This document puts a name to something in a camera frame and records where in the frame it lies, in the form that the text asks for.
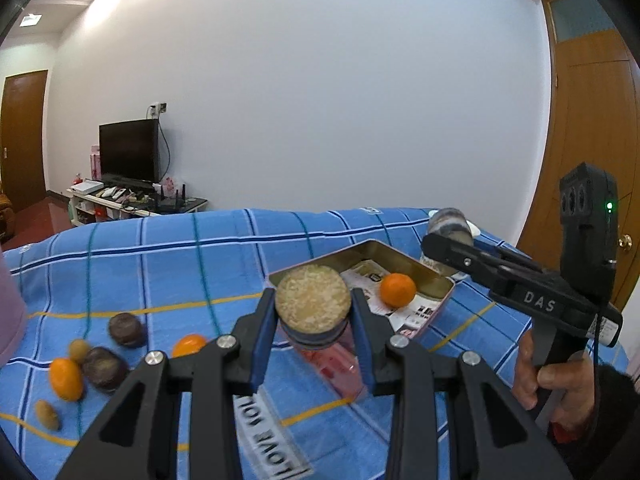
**television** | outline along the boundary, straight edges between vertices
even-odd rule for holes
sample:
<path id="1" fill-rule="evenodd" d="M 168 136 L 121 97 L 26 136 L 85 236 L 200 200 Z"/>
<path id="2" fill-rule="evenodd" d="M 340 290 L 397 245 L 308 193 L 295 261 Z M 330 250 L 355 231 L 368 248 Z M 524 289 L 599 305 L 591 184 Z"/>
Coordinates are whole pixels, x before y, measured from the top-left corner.
<path id="1" fill-rule="evenodd" d="M 100 168 L 102 180 L 114 185 L 158 182 L 158 119 L 102 124 Z"/>

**orange fruit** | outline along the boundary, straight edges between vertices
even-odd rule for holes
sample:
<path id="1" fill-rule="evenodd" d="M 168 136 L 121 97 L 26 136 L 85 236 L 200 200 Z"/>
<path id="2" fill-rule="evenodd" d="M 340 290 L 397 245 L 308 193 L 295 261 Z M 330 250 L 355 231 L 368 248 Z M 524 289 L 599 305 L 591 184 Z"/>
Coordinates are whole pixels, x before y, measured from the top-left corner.
<path id="1" fill-rule="evenodd" d="M 80 367 L 66 357 L 58 357 L 51 362 L 49 383 L 56 395 L 68 402 L 76 402 L 84 393 Z"/>
<path id="2" fill-rule="evenodd" d="M 174 345 L 174 351 L 171 352 L 171 357 L 195 354 L 206 344 L 207 340 L 200 334 L 186 335 Z"/>
<path id="3" fill-rule="evenodd" d="M 411 303 L 417 289 L 414 280 L 406 274 L 388 274 L 380 282 L 380 299 L 391 308 L 402 308 Z"/>

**door knob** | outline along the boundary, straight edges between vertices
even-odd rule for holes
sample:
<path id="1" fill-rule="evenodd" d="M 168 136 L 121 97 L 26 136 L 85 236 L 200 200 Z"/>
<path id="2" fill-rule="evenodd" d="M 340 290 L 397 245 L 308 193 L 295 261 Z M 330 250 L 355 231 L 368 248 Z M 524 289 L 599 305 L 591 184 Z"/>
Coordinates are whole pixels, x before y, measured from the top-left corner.
<path id="1" fill-rule="evenodd" d="M 631 239 L 631 236 L 629 235 L 622 235 L 622 238 L 620 238 L 620 240 L 618 240 L 618 246 L 625 251 L 625 253 L 628 253 L 631 250 L 631 247 L 633 247 L 634 241 Z"/>

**person's arm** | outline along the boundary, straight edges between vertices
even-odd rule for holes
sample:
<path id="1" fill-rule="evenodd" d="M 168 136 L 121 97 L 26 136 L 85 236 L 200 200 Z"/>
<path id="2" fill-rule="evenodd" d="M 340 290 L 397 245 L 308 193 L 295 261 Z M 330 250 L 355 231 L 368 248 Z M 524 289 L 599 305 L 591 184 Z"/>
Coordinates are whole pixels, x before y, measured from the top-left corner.
<path id="1" fill-rule="evenodd" d="M 537 371 L 532 363 L 530 332 L 520 339 L 512 392 L 525 409 L 537 403 L 536 390 L 564 389 L 551 417 L 549 437 L 577 480 L 590 478 L 625 433 L 640 404 L 631 378 L 609 366 L 598 367 L 600 402 L 595 410 L 593 363 L 549 365 Z"/>

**red cuff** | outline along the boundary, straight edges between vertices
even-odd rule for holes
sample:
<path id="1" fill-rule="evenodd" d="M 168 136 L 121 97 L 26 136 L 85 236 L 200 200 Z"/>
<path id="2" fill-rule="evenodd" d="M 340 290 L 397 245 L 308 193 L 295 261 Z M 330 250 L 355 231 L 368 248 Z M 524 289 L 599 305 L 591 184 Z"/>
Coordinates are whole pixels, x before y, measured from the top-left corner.
<path id="1" fill-rule="evenodd" d="M 556 422 L 551 423 L 551 431 L 553 432 L 554 439 L 558 444 L 568 444 L 581 437 L 581 432 L 566 430 Z"/>

